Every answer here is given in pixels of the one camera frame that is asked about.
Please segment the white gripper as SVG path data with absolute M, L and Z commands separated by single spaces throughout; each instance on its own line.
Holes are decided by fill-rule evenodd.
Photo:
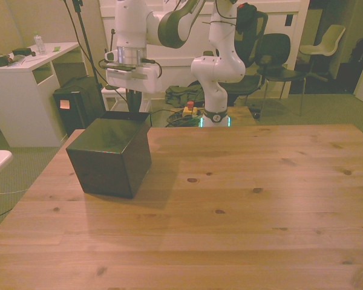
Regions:
M 142 93 L 154 94 L 162 90 L 162 80 L 159 78 L 157 65 L 144 65 L 131 69 L 130 71 L 107 68 L 106 80 L 109 85 L 126 90 L 126 102 L 130 112 L 140 111 L 142 104 Z

